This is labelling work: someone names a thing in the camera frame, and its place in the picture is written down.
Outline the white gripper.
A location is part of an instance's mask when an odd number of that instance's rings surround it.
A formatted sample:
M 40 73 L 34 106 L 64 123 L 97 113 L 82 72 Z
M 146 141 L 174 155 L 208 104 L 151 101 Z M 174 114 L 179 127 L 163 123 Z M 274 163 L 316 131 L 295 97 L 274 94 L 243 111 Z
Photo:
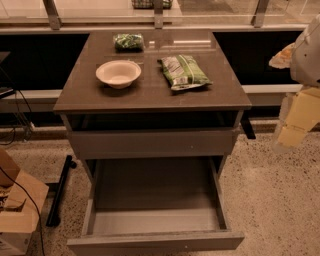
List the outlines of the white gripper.
M 282 101 L 280 122 L 272 139 L 272 149 L 282 154 L 294 150 L 316 124 L 320 122 L 320 89 L 303 87 L 289 93 Z

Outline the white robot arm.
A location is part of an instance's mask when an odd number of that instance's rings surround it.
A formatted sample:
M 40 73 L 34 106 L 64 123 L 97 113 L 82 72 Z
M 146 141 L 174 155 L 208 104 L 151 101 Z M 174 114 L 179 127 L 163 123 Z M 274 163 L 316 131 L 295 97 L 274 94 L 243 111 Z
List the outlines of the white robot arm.
M 289 68 L 291 79 L 302 85 L 297 93 L 288 93 L 282 100 L 274 132 L 273 151 L 287 153 L 320 122 L 320 14 L 294 43 L 273 56 L 269 65 Z

